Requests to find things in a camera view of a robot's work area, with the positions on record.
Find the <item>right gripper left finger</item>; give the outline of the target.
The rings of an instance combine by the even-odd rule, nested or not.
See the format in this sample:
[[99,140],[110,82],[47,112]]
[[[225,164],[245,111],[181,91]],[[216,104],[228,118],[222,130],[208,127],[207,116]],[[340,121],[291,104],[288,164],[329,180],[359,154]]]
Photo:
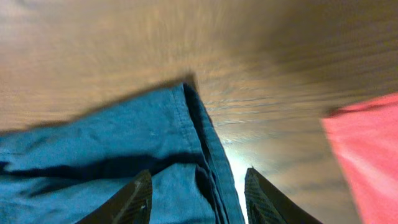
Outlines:
[[77,224],[148,224],[151,208],[152,177],[144,170]]

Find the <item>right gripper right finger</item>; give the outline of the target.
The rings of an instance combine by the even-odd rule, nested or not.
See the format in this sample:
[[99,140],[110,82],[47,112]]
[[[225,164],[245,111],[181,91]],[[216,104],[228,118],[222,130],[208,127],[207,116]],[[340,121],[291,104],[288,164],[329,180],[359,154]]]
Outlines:
[[321,224],[252,167],[246,172],[244,195],[249,224]]

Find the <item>navy blue shorts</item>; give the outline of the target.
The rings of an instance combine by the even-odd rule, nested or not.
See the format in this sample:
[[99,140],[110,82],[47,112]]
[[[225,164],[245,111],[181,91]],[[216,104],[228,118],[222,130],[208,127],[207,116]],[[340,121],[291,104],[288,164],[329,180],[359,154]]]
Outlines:
[[187,84],[2,135],[1,222],[75,223],[143,170],[151,223],[244,222],[224,149]]

